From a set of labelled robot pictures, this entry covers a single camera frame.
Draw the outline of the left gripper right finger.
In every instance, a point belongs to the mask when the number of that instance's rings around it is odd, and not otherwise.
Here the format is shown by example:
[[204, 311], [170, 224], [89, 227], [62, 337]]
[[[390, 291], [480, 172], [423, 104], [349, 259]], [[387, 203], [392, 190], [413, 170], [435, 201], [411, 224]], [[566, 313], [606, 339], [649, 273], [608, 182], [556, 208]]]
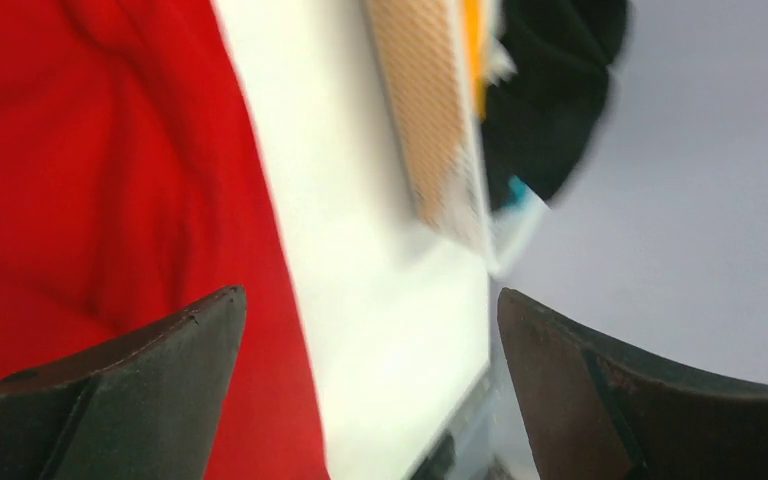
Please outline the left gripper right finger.
[[768, 479], [768, 385], [655, 355], [509, 288], [497, 323], [543, 479]]

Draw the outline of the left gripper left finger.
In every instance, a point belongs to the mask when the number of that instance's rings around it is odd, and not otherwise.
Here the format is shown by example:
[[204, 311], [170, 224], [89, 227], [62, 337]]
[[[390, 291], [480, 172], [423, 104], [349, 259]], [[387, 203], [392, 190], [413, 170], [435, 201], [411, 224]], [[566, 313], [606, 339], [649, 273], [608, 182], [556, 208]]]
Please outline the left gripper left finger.
[[243, 336], [228, 286], [0, 380], [0, 479], [201, 479]]

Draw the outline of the red t-shirt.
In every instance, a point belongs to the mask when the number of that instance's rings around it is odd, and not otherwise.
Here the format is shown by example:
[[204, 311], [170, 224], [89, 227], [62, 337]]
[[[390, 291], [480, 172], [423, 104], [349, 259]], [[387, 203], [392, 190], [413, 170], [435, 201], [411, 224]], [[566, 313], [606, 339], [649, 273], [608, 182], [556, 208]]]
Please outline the red t-shirt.
[[209, 1], [0, 1], [0, 379], [243, 287], [210, 479], [324, 479], [312, 371]]

